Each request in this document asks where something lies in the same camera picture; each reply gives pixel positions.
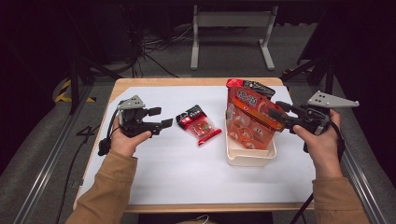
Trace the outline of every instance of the red packaging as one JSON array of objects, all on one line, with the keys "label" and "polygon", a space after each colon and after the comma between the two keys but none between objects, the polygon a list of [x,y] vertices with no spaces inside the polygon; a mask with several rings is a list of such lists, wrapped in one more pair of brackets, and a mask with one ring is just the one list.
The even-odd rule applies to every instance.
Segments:
[{"label": "red packaging", "polygon": [[234,141],[246,149],[266,149],[275,131],[281,132],[284,129],[282,123],[268,116],[268,109],[273,108],[286,113],[271,102],[269,98],[273,94],[263,94],[269,92],[267,87],[256,83],[256,87],[260,89],[260,92],[257,92],[251,85],[245,85],[247,83],[251,84],[247,80],[235,78],[229,79],[227,83],[227,132]]},{"label": "red packaging", "polygon": [[221,133],[198,105],[176,116],[178,126],[198,139],[198,146]]}]

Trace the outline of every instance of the white stand leg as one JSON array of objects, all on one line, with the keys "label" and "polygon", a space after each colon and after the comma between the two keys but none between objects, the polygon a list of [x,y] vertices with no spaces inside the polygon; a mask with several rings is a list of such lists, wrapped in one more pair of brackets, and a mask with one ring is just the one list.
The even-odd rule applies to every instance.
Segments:
[{"label": "white stand leg", "polygon": [[270,71],[274,71],[275,66],[274,66],[274,62],[272,61],[270,51],[268,50],[268,41],[270,40],[271,32],[274,27],[276,13],[277,13],[277,7],[273,7],[271,11],[270,20],[268,20],[267,32],[265,34],[265,38],[259,40],[260,48],[262,49],[262,56],[264,56],[265,63],[267,64],[267,68]]},{"label": "white stand leg", "polygon": [[274,71],[275,66],[274,66],[274,62],[272,61],[271,54],[270,54],[270,51],[268,50],[268,47],[266,47],[266,46],[264,47],[263,39],[260,39],[259,43],[260,43],[260,48],[262,49],[262,56],[264,56],[264,60],[265,60],[265,63],[267,64],[268,70]]},{"label": "white stand leg", "polygon": [[192,43],[192,54],[191,54],[191,65],[190,69],[191,70],[197,70],[198,69],[198,54],[199,54],[199,40],[198,40],[198,20],[197,20],[197,13],[198,13],[198,8],[197,6],[194,6],[194,18],[193,18],[193,31],[194,31],[194,39]]}]

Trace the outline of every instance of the hand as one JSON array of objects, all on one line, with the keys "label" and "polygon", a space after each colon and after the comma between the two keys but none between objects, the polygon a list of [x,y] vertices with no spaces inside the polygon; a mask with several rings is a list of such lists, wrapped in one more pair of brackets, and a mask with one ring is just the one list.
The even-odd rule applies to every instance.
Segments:
[{"label": "hand", "polygon": [[[340,115],[330,110],[330,118],[340,128]],[[294,125],[293,130],[306,142],[317,178],[343,176],[337,154],[338,135],[332,126],[321,135],[314,135],[299,125]]]},{"label": "hand", "polygon": [[111,150],[121,155],[132,157],[136,147],[151,137],[151,132],[146,131],[135,137],[125,136],[120,129],[120,118],[116,116],[113,122],[113,133],[111,134]]}]

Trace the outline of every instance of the jacket sleeve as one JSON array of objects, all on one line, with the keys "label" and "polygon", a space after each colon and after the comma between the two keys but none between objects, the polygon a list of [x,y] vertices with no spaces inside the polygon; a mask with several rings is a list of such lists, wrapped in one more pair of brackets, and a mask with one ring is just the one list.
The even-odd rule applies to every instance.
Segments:
[{"label": "jacket sleeve", "polygon": [[78,199],[66,223],[120,223],[129,201],[136,165],[137,158],[110,150],[92,187]]},{"label": "jacket sleeve", "polygon": [[321,178],[313,183],[318,224],[369,223],[361,201],[346,178]]}]

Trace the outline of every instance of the white paper sheet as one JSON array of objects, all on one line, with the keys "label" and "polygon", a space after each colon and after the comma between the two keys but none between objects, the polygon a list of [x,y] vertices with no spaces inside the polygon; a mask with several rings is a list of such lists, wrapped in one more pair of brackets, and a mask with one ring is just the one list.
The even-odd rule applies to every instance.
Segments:
[{"label": "white paper sheet", "polygon": [[[286,87],[271,86],[272,101],[291,104]],[[161,115],[144,121],[174,119],[141,144],[134,154],[139,158],[129,204],[189,203],[301,203],[312,193],[313,163],[303,152],[304,142],[285,130],[276,133],[277,155],[264,167],[236,167],[227,162],[224,111],[225,86],[132,87],[112,102],[107,111],[100,139],[106,137],[111,115],[120,100],[139,95],[146,108],[160,106]],[[223,132],[197,146],[197,140],[182,130],[176,115],[199,105]],[[95,149],[80,195],[93,184],[104,157]]]}]

